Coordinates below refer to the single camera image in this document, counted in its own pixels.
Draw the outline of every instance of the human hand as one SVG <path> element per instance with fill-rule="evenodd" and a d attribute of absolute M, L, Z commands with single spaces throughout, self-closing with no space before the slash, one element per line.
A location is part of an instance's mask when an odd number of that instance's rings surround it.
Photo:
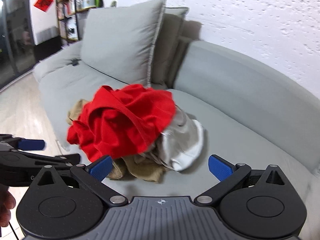
<path fill-rule="evenodd" d="M 11 218 L 10 209 L 13 209 L 16 206 L 16 200 L 9 191 L 4 191 L 1 194 L 4 194 L 4 196 L 0 196 L 4 202 L 0 207 L 0 227 L 5 228 L 9 225 L 9 220 Z"/>

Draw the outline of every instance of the pillow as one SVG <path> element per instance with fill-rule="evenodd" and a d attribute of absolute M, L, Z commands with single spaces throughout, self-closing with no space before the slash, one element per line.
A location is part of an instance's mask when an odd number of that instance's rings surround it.
<path fill-rule="evenodd" d="M 184 17 L 188 11 L 188 7 L 165 9 L 152 65 L 152 82 L 155 84 L 163 85 L 166 81 L 168 68 L 178 45 L 178 37 L 182 33 Z"/>
<path fill-rule="evenodd" d="M 119 81 L 149 87 L 165 3 L 90 10 L 80 52 L 83 62 Z"/>

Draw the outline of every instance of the bookshelf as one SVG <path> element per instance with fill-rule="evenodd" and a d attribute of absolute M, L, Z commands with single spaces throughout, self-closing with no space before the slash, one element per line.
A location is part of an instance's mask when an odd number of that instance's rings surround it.
<path fill-rule="evenodd" d="M 102 0 L 56 0 L 57 21 L 62 43 L 82 39 L 82 26 L 89 9 L 102 7 Z"/>

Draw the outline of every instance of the gray ribbed plate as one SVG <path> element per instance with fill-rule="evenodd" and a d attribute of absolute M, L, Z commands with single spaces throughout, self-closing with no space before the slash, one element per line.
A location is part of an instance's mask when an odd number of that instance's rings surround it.
<path fill-rule="evenodd" d="M 135 197 L 111 208 L 103 221 L 76 240 L 244 240 L 226 228 L 212 208 L 188 197 Z"/>

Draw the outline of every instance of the white textured wall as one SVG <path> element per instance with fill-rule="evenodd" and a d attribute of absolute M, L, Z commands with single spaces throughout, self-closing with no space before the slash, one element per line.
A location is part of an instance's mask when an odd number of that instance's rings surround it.
<path fill-rule="evenodd" d="M 320 0 L 168 0 L 167 6 L 188 6 L 187 20 L 202 24 L 200 39 L 253 57 L 320 98 Z"/>
<path fill-rule="evenodd" d="M 53 3 L 49 7 L 49 9 L 44 12 L 33 5 L 37 0 L 30 0 L 30 16 L 31 16 L 31 24 L 33 37 L 35 39 L 35 44 L 39 42 L 36 40 L 36 33 L 39 33 L 43 30 L 49 29 L 53 26 L 58 26 L 57 22 L 57 10 L 56 10 L 56 0 L 53 0 Z"/>

